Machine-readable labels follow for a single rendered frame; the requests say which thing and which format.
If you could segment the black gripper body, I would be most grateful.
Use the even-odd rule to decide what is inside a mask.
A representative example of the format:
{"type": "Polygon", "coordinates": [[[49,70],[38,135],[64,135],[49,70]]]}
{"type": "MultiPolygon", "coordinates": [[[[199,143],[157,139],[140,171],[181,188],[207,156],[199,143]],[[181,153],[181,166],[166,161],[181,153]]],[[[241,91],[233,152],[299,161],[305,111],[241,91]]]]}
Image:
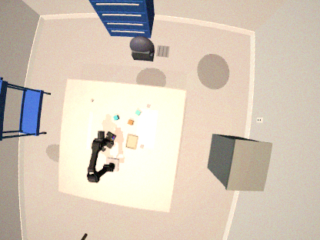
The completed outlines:
{"type": "MultiPolygon", "coordinates": [[[[105,138],[104,138],[104,140],[105,140],[105,142],[106,142],[106,144],[105,145],[107,145],[108,144],[108,140],[110,139],[110,138],[113,138],[113,136],[114,136],[114,134],[113,133],[111,133],[111,132],[107,132],[106,133],[106,135],[108,136],[106,136],[105,138]]],[[[105,146],[106,147],[106,146],[105,146]]],[[[105,148],[104,146],[102,146],[102,150],[101,151],[105,151],[106,150],[106,148],[105,148]]]]}

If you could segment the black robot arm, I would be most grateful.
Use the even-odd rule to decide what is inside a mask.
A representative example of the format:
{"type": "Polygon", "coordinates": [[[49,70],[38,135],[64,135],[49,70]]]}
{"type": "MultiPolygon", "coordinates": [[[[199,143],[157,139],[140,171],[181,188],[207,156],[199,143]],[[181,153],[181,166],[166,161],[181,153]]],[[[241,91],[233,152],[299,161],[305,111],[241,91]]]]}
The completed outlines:
{"type": "Polygon", "coordinates": [[[97,163],[97,158],[99,152],[102,150],[102,146],[106,146],[111,149],[114,145],[113,141],[108,140],[108,144],[106,144],[105,140],[105,131],[98,131],[98,138],[95,138],[92,142],[92,155],[89,162],[87,178],[88,182],[98,183],[100,181],[100,177],[102,177],[106,172],[113,172],[115,169],[115,163],[109,162],[109,165],[103,165],[103,169],[100,171],[96,171],[95,166],[97,163]],[[93,174],[89,174],[89,172],[93,172],[93,174]]]}

